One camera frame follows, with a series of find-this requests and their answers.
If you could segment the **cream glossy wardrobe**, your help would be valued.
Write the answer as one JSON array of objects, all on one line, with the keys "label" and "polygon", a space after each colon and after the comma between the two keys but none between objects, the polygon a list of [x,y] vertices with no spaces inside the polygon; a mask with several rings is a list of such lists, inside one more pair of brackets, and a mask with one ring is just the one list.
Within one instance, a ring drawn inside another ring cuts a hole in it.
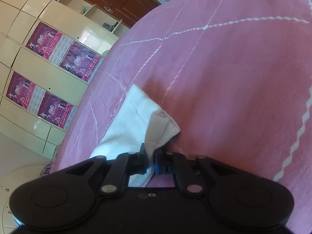
[{"label": "cream glossy wardrobe", "polygon": [[39,22],[71,37],[100,56],[117,41],[118,27],[97,5],[83,0],[1,0],[1,132],[24,147],[51,158],[67,130],[49,123],[6,96],[13,72],[78,107],[88,85],[25,45]]}]

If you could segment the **pink poster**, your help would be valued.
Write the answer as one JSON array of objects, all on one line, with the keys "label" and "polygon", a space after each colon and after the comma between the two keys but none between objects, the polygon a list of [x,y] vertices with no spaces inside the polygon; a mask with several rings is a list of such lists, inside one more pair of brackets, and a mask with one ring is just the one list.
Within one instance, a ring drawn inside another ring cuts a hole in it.
[{"label": "pink poster", "polygon": [[87,83],[103,61],[99,54],[42,22],[38,23],[25,46]]},{"label": "pink poster", "polygon": [[7,98],[38,117],[67,130],[77,108],[13,72]]}]

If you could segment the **pink poster left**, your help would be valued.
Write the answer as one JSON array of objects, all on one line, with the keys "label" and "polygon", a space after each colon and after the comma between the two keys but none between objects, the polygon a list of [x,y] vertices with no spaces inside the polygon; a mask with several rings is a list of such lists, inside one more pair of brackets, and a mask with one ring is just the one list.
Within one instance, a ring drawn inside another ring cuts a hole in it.
[{"label": "pink poster left", "polygon": [[13,72],[7,98],[38,117],[67,130],[77,108]]}]

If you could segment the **pink checked bedspread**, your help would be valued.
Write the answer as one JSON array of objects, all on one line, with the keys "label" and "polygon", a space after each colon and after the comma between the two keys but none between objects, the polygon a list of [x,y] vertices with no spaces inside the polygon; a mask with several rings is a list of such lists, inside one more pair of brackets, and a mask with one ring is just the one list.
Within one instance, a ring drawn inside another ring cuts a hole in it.
[{"label": "pink checked bedspread", "polygon": [[171,0],[109,50],[52,171],[82,162],[131,85],[178,124],[170,150],[286,186],[288,227],[311,233],[311,0]]}]

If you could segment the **white pants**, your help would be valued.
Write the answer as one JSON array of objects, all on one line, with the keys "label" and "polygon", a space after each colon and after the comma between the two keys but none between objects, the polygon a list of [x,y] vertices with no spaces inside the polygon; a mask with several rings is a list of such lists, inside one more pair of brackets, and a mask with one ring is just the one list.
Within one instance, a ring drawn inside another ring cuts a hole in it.
[{"label": "white pants", "polygon": [[179,133],[180,128],[175,120],[133,84],[117,116],[90,157],[103,155],[107,160],[114,160],[122,153],[138,152],[144,144],[148,157],[146,173],[134,174],[129,178],[130,186],[144,187],[153,176],[155,150]]}]

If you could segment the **pink poster right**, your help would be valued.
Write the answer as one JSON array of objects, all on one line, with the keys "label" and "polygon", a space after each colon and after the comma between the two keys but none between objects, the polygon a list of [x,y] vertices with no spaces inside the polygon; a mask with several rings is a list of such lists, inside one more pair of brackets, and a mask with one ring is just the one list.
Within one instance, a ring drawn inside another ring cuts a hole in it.
[{"label": "pink poster right", "polygon": [[38,23],[25,46],[87,83],[103,61],[99,54],[42,22]]}]

